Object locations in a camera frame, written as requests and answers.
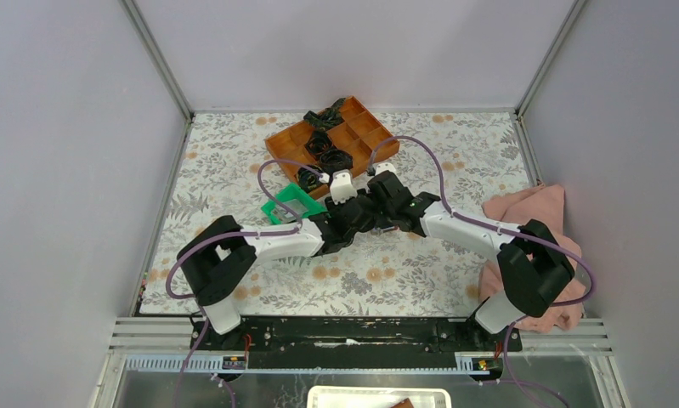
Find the green plastic card box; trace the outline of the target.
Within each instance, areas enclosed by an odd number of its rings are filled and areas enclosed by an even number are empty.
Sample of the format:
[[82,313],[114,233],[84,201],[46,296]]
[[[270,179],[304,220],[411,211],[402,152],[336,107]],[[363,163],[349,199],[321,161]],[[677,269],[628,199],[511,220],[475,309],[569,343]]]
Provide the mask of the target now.
[[[326,211],[323,204],[313,199],[297,184],[289,184],[275,197],[293,212],[297,213],[300,218],[308,218]],[[290,212],[279,207],[271,200],[262,205],[261,210],[267,216],[271,224],[289,224],[297,220]]]

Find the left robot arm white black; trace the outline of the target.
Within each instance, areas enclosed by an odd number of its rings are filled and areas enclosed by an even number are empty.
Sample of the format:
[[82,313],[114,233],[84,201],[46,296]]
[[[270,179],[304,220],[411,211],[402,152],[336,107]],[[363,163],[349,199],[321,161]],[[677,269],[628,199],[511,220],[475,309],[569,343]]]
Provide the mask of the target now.
[[385,199],[367,186],[351,192],[336,176],[331,183],[330,209],[298,223],[261,228],[240,226],[232,216],[214,221],[209,231],[185,246],[177,269],[210,325],[210,338],[232,349],[242,338],[240,312],[231,299],[253,267],[281,258],[313,258],[340,252],[359,233],[376,227]]

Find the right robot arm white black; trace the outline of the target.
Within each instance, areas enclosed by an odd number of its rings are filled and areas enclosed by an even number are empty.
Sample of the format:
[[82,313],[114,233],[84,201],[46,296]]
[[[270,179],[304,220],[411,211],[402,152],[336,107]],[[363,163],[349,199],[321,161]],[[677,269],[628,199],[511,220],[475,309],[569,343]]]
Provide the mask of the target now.
[[566,251],[540,221],[503,224],[451,212],[438,195],[412,194],[390,165],[376,171],[367,189],[400,230],[456,244],[496,263],[503,287],[470,317],[466,337],[474,348],[489,349],[501,331],[525,316],[541,317],[574,278]]

